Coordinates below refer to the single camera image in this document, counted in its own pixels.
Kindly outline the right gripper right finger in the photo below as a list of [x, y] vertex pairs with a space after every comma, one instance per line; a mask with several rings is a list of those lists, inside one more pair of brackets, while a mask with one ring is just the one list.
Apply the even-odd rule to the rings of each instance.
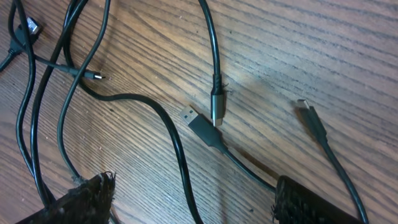
[[277, 181], [272, 217], [279, 224], [362, 224], [286, 175]]

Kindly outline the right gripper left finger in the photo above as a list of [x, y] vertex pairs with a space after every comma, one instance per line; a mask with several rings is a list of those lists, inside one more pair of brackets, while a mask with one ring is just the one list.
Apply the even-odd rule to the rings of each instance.
[[116, 174], [100, 173], [81, 185], [70, 189], [66, 195], [48, 208], [22, 219], [16, 224], [105, 224], [111, 217]]

